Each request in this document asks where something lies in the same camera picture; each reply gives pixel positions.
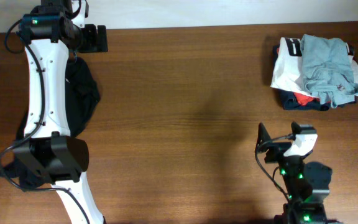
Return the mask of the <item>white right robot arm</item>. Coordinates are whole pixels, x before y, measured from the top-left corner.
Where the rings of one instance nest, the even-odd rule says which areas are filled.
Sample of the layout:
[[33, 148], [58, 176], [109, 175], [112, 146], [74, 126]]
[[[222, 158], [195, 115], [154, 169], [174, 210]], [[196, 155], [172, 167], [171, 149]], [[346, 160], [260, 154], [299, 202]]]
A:
[[259, 123], [255, 160], [287, 201], [283, 213], [273, 218], [274, 223], [339, 223], [327, 217], [324, 207], [324, 199], [330, 194], [332, 168], [320, 162], [304, 162], [317, 138], [312, 125], [296, 122], [292, 122], [290, 134], [271, 138], [264, 124]]

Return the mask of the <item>light blue t-shirt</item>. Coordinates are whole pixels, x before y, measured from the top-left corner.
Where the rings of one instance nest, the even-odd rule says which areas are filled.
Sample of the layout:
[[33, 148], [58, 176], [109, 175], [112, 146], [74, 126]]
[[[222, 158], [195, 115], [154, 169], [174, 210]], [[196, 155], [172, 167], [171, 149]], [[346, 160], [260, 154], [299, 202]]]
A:
[[301, 39], [303, 89], [332, 108], [353, 102], [358, 83], [346, 43], [339, 38], [325, 39], [305, 34]]

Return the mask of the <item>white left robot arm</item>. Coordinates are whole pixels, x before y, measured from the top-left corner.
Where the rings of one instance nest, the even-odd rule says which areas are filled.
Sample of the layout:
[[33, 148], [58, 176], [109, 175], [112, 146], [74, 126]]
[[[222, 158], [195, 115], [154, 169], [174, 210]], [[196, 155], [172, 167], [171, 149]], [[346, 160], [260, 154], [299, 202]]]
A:
[[16, 22], [29, 63], [29, 107], [11, 147], [7, 178], [56, 192], [72, 223], [104, 223], [92, 196], [87, 144], [79, 139], [100, 100], [80, 53], [107, 52], [105, 26], [85, 22], [86, 1], [42, 1]]

